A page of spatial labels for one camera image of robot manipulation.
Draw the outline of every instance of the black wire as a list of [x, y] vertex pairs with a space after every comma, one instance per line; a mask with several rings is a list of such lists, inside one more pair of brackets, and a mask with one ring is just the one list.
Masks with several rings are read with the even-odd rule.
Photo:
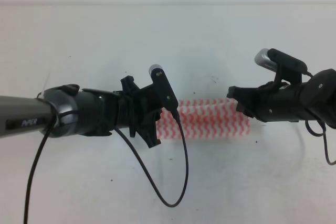
[[35, 169], [36, 169], [36, 166], [37, 166], [37, 162], [40, 158], [40, 155], [42, 153], [42, 150], [43, 150], [43, 147], [54, 127], [54, 123], [56, 122], [56, 117], [54, 116], [54, 118], [51, 120], [51, 123], [49, 125], [49, 127], [47, 128], [47, 131], [46, 133], [44, 134], [44, 137], [40, 143], [40, 146], [37, 150], [37, 153], [35, 155], [35, 159], [34, 159], [34, 162], [33, 162], [33, 165], [31, 166], [31, 169], [30, 169], [30, 173], [29, 173], [29, 178], [28, 178], [28, 183], [27, 183], [27, 191], [26, 191], [26, 200], [25, 200], [25, 212], [24, 212], [24, 220], [23, 220], [23, 223], [24, 224], [28, 224], [28, 212], [29, 212], [29, 199], [30, 199], [30, 190], [31, 190], [31, 184], [33, 182], [33, 176], [34, 176], [34, 172], [35, 172]]
[[145, 172], [145, 174], [146, 174], [149, 182], [151, 183], [154, 191], [156, 192], [157, 196], [162, 201], [162, 203], [164, 203], [167, 207], [176, 207], [181, 202], [181, 200], [183, 199], [183, 196], [185, 194], [185, 190], [187, 188], [188, 176], [189, 176], [188, 152], [187, 152], [187, 146], [186, 146], [186, 143], [185, 143], [184, 133], [183, 133], [183, 129], [182, 129], [182, 126], [181, 126], [181, 122], [179, 120], [176, 120], [176, 121], [177, 121], [178, 126], [180, 128], [180, 132], [181, 132], [181, 136], [182, 136], [182, 142], [183, 142], [183, 148], [184, 148], [184, 155], [185, 155], [185, 180], [184, 180], [184, 185], [183, 185], [182, 193], [181, 193], [179, 199], [177, 200], [177, 202], [175, 202], [174, 204], [169, 204], [167, 201], [165, 201], [165, 199], [162, 197], [161, 193], [159, 192], [158, 188], [156, 187], [156, 184], [154, 183], [154, 181], [153, 181], [151, 175], [149, 174], [146, 166], [143, 164], [141, 157], [138, 155], [137, 151], [135, 150], [134, 146], [131, 144], [131, 142], [127, 139], [127, 137], [118, 128], [114, 128], [114, 130], [122, 137], [122, 139], [125, 140], [125, 142], [129, 146], [129, 148], [131, 149], [131, 151], [133, 152], [133, 154], [137, 158], [138, 162], [140, 163], [143, 171]]
[[321, 128], [322, 128], [322, 130], [323, 130], [323, 133], [316, 133], [316, 132], [314, 132], [311, 128], [310, 128], [310, 126], [309, 126], [309, 124], [308, 124], [308, 121], [306, 121], [306, 128], [307, 128], [307, 130], [308, 130], [308, 132], [310, 133], [310, 134], [312, 134], [313, 136], [316, 136], [316, 137], [320, 137], [320, 136], [323, 136], [323, 142], [324, 142], [324, 155], [326, 156], [325, 158], [325, 160], [327, 161], [327, 163], [328, 163], [328, 165], [336, 165], [336, 160], [334, 161], [334, 162], [330, 162], [330, 160], [329, 160], [329, 153], [328, 153], [328, 143], [327, 143], [327, 135], [326, 135], [326, 131], [327, 131], [327, 129], [326, 129], [326, 125], [325, 125], [325, 123], [324, 122], [322, 122], [322, 121], [317, 121], [318, 123], [319, 123], [319, 125], [321, 126]]
[[313, 130], [311, 129], [311, 127], [309, 126], [309, 122], [308, 122], [308, 121], [305, 121], [305, 125], [306, 125], [306, 129], [307, 129], [307, 131], [308, 131], [310, 134], [312, 134], [313, 136], [320, 137], [320, 136], [323, 136], [323, 135], [324, 135], [323, 132], [322, 132], [322, 133], [316, 133], [315, 131], [313, 131]]
[[323, 135], [323, 141], [324, 141], [324, 154], [325, 154], [325, 160], [327, 161], [328, 165], [336, 165], [336, 160], [334, 162], [330, 162], [329, 160], [329, 154], [328, 154], [328, 144], [327, 144], [327, 136], [326, 132], [324, 132]]
[[307, 76], [309, 76], [310, 78], [312, 78], [313, 77], [313, 75], [310, 73], [310, 72], [307, 72], [307, 74], [306, 74]]

